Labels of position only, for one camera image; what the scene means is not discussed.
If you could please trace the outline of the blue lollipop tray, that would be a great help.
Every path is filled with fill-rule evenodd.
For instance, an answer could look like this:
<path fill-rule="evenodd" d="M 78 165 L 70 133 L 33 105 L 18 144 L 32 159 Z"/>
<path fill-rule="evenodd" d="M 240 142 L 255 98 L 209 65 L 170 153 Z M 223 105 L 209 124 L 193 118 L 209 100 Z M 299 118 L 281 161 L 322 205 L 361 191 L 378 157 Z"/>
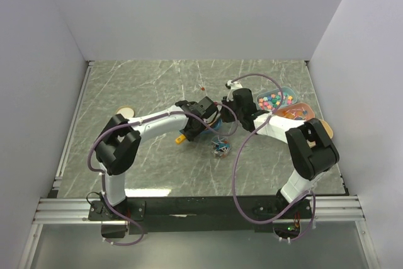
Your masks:
<path fill-rule="evenodd" d="M 210 129 L 206 128 L 204 131 L 200 133 L 200 135 L 210 134 L 212 133 L 212 130 L 218 130 L 221 127 L 221 124 L 222 124 L 221 118 L 216 119 L 214 123 L 210 124 Z"/>

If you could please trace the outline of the yellow plastic scoop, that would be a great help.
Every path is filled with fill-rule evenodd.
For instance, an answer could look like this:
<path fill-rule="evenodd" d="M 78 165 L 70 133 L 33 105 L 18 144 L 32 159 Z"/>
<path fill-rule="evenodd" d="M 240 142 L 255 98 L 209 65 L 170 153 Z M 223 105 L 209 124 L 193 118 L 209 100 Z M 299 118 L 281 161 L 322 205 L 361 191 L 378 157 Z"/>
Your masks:
<path fill-rule="evenodd" d="M 180 145 L 180 144 L 182 144 L 182 143 L 185 142 L 185 141 L 186 141 L 186 136 L 183 135 L 183 134 L 181 134 L 179 137 L 176 138 L 175 143 L 176 143 L 177 145 Z"/>

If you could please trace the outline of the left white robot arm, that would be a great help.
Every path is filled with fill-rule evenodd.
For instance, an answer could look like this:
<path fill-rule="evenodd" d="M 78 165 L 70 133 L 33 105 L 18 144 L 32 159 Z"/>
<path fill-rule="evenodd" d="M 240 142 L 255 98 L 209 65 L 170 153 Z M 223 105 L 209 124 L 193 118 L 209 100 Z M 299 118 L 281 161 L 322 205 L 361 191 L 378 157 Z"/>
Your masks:
<path fill-rule="evenodd" d="M 133 165 L 141 143 L 176 131 L 185 139 L 194 140 L 217 110 L 217 104 L 204 97 L 199 102 L 178 101 L 163 111 L 143 117 L 127 119 L 121 114 L 114 115 L 91 148 L 103 175 L 101 194 L 107 199 L 103 212 L 113 220 L 124 216 L 125 173 Z"/>

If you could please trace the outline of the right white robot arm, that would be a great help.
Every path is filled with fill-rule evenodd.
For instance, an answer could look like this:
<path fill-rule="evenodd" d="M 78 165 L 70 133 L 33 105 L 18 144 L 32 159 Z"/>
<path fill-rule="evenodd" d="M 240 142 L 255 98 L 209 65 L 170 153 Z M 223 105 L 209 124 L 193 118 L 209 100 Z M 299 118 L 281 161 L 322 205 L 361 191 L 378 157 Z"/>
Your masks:
<path fill-rule="evenodd" d="M 339 153 L 322 122 L 317 118 L 292 120 L 259 109 L 247 88 L 231 89 L 222 98 L 223 122 L 241 123 L 253 134 L 284 142 L 292 159 L 293 172 L 276 194 L 276 210 L 284 218 L 298 211 L 296 198 L 313 189 L 322 175 L 339 162 Z"/>

